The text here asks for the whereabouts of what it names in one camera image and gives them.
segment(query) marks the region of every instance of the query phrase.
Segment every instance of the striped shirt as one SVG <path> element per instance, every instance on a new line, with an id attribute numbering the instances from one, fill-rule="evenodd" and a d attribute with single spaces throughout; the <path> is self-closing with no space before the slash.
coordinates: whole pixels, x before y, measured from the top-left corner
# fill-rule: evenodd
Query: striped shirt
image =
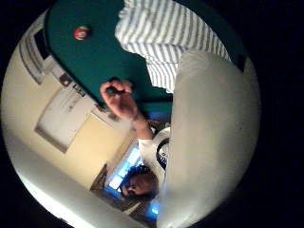
<path id="1" fill-rule="evenodd" d="M 188 49 L 230 61 L 211 28 L 193 11 L 172 0 L 124 0 L 115 36 L 122 48 L 146 60 L 152 86 L 173 93 L 179 60 Z"/>

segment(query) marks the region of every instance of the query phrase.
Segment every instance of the dark hair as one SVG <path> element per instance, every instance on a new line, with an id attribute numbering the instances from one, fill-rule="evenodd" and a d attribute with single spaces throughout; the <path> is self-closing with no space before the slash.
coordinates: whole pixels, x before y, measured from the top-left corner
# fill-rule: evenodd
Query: dark hair
<path id="1" fill-rule="evenodd" d="M 121 189 L 121 194 L 122 197 L 125 198 L 126 200 L 137 200 L 137 201 L 147 201 L 147 200 L 152 200 L 153 198 L 155 198 L 155 196 L 157 195 L 157 192 L 151 192 L 148 194 L 143 194 L 140 196 L 125 196 L 123 193 L 123 186 L 129 182 L 132 178 L 137 177 L 139 175 L 142 174 L 148 174 L 151 172 L 151 169 L 143 164 L 140 164 L 138 166 L 132 166 L 126 173 L 126 175 L 123 178 L 123 181 L 121 182 L 119 188 Z"/>

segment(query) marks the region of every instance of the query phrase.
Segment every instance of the black background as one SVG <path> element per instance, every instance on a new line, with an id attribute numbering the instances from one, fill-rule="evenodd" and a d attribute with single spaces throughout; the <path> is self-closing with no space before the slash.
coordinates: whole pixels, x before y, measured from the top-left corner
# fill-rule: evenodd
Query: black background
<path id="1" fill-rule="evenodd" d="M 54 0 L 2 0 L 1 84 L 22 34 Z M 242 37 L 261 89 L 260 136 L 235 193 L 194 227 L 304 227 L 304 26 L 301 1 L 210 0 Z M 1 140 L 0 227 L 68 227 L 46 211 L 17 177 Z"/>

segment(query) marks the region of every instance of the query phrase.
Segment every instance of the man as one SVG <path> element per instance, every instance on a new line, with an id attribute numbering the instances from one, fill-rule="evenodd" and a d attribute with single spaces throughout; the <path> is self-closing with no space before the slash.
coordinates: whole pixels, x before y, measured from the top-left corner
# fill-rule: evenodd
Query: man
<path id="1" fill-rule="evenodd" d="M 110 93 L 109 88 L 120 91 L 120 94 Z M 115 115 L 131 122 L 136 131 L 141 157 L 145 164 L 132 167 L 126 174 L 120 186 L 122 195 L 127 199 L 151 200 L 162 187 L 170 128 L 165 128 L 154 137 L 148 120 L 131 97 L 132 84 L 129 81 L 110 80 L 101 85 L 100 92 Z"/>

